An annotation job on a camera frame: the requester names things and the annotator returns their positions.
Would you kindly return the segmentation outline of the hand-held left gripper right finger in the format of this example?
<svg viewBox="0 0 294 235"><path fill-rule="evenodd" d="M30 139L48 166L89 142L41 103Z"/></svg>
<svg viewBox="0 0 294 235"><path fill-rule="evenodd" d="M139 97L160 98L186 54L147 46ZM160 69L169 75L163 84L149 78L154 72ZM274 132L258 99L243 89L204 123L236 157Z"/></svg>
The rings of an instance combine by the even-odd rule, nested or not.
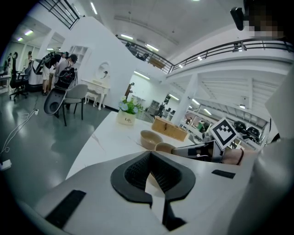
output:
<svg viewBox="0 0 294 235"><path fill-rule="evenodd" d="M155 218L152 235L230 235L233 214L249 183L255 155L245 155L240 166L192 160L157 152L191 169L196 181L185 199L171 202L174 215L186 223L169 231Z"/></svg>

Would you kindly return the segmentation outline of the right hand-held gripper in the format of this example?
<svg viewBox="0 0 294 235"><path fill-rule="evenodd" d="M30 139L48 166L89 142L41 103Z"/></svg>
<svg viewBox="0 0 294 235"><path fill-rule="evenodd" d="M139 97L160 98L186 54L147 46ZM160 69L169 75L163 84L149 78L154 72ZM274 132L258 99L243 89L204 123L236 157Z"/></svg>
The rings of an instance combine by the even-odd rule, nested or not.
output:
<svg viewBox="0 0 294 235"><path fill-rule="evenodd" d="M221 163L225 148L237 137L237 132L226 118L222 118L202 134L202 142L171 150L173 155L200 160L205 162Z"/></svg>

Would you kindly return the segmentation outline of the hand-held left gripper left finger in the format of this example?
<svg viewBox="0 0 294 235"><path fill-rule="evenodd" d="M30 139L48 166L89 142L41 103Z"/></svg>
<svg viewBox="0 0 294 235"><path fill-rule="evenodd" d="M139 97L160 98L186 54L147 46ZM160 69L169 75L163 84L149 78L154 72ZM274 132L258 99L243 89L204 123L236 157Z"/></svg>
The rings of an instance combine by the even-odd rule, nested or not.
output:
<svg viewBox="0 0 294 235"><path fill-rule="evenodd" d="M44 195L35 207L18 200L25 216L46 235L164 235L167 232L148 204L132 203L111 185L113 170L139 156L133 153L85 167ZM85 192L63 228L46 220L73 190Z"/></svg>

